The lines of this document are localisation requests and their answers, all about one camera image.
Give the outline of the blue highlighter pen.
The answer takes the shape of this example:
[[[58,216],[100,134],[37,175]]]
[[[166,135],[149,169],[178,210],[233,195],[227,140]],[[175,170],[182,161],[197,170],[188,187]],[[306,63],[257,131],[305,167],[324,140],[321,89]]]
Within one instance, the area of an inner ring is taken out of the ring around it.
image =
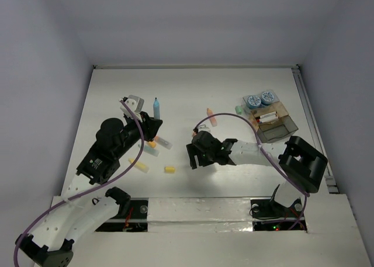
[[[160,119],[160,103],[159,103],[157,98],[154,99],[153,114],[154,114],[155,119],[157,119],[157,120]]]

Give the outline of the blue patterned tape roll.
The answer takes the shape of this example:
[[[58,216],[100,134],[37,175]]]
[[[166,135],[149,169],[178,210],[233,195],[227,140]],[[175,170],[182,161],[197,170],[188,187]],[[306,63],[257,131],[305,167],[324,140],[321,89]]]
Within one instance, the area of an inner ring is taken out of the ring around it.
[[[247,104],[248,108],[256,109],[256,108],[261,107],[262,101],[258,96],[250,95],[250,96],[248,96],[248,98],[246,100],[246,104]]]

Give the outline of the blue whiteboard marker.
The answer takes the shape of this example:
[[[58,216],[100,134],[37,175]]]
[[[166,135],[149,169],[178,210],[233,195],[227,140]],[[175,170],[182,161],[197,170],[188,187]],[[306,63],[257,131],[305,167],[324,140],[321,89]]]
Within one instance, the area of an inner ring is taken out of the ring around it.
[[[274,120],[278,120],[277,116],[272,116],[272,117],[265,117],[265,118],[260,118],[257,120],[258,123],[263,124],[267,122],[272,122]]]

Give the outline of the black whiteboard marker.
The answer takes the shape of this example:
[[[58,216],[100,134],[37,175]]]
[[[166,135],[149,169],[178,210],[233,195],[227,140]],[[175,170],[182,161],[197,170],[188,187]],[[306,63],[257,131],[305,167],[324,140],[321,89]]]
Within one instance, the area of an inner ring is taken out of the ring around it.
[[[259,118],[263,118],[263,117],[269,117],[269,116],[274,116],[274,115],[276,115],[276,111],[274,111],[274,112],[269,112],[269,113],[266,113],[266,114],[264,114],[264,115],[260,115],[259,116]]]

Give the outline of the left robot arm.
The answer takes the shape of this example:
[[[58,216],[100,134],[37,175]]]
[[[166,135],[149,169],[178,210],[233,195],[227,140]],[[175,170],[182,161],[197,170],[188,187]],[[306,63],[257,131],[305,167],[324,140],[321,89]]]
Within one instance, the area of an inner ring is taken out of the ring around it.
[[[19,266],[20,251],[38,266],[68,266],[80,240],[106,220],[128,215],[131,196],[112,183],[135,167],[162,123],[146,112],[104,120],[61,201],[16,239],[14,266]]]

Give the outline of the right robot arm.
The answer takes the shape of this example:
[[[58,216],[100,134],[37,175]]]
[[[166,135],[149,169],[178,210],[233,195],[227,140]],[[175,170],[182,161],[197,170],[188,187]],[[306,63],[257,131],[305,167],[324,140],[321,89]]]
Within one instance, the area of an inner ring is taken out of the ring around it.
[[[199,131],[186,145],[192,169],[219,165],[273,167],[285,181],[277,185],[264,208],[277,216],[285,214],[301,196],[319,191],[328,159],[299,136],[284,144],[248,143],[236,138],[223,141]]]

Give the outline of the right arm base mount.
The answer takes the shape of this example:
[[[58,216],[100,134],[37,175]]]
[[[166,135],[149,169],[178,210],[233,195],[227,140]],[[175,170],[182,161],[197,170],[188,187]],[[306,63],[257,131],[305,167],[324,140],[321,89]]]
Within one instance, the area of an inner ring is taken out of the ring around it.
[[[249,214],[254,231],[307,231],[302,202],[283,207],[272,199],[252,199]]]

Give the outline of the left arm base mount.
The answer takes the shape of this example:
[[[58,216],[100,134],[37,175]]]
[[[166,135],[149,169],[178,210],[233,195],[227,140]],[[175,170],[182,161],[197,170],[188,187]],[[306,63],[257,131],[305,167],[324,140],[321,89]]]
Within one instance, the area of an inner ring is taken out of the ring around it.
[[[124,214],[117,214],[104,222],[96,232],[147,232],[148,199],[132,199]]]

